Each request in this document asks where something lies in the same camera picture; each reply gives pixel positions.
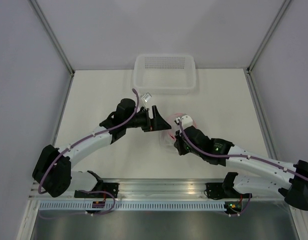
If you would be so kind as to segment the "white mesh laundry bag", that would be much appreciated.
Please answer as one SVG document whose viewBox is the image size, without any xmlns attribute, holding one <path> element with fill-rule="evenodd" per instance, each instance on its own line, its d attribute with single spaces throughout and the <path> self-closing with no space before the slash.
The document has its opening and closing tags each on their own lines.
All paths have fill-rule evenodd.
<svg viewBox="0 0 308 240">
<path fill-rule="evenodd" d="M 185 113 L 175 113 L 167 117 L 167 123 L 171 126 L 171 129 L 163 130 L 159 135 L 160 146 L 166 149 L 167 151 L 178 153 L 177 149 L 174 147 L 176 142 L 176 131 L 180 130 L 179 126 L 175 123 L 177 118 L 183 119 L 187 116 Z"/>
</svg>

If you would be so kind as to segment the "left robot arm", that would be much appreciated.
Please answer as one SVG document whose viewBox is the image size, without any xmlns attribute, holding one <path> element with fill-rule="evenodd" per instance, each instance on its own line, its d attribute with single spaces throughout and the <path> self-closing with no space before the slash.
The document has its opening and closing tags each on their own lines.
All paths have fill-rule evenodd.
<svg viewBox="0 0 308 240">
<path fill-rule="evenodd" d="M 62 147 L 45 146 L 32 173 L 39 184 L 38 193 L 47 193 L 53 198 L 66 191 L 74 191 L 77 198 L 101 196 L 105 191 L 103 179 L 91 170 L 73 171 L 75 165 L 98 149 L 115 143 L 127 129 L 140 128 L 146 133 L 171 129 L 155 105 L 151 109 L 138 105 L 124 98 L 92 133 Z"/>
</svg>

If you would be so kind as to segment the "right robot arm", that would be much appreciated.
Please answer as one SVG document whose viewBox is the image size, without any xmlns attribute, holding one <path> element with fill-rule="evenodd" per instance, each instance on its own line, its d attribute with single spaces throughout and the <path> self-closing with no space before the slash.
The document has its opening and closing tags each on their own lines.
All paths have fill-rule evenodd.
<svg viewBox="0 0 308 240">
<path fill-rule="evenodd" d="M 251 155 L 232 142 L 208 138 L 194 126 L 180 129 L 175 134 L 174 147 L 179 155 L 192 153 L 211 165 L 239 168 L 260 176 L 263 181 L 278 185 L 284 201 L 308 211 L 308 162 L 296 164 Z"/>
</svg>

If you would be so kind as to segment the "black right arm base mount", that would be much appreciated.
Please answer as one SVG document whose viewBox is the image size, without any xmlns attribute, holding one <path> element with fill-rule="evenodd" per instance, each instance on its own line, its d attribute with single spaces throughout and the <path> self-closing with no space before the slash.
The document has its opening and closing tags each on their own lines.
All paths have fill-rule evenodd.
<svg viewBox="0 0 308 240">
<path fill-rule="evenodd" d="M 252 198 L 252 195 L 249 193 L 240 193 L 233 187 L 223 187 L 221 182 L 205 183 L 204 194 L 208 199 L 212 200 Z"/>
</svg>

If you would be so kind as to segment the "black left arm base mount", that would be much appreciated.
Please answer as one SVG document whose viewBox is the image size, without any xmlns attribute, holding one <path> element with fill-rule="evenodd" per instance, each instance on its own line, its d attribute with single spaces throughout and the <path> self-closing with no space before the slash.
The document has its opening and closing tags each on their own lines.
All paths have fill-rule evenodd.
<svg viewBox="0 0 308 240">
<path fill-rule="evenodd" d="M 76 190 L 74 197 L 77 199 L 100 199 L 100 198 L 117 198 L 119 191 L 119 183 L 101 182 L 97 183 L 91 191 Z"/>
</svg>

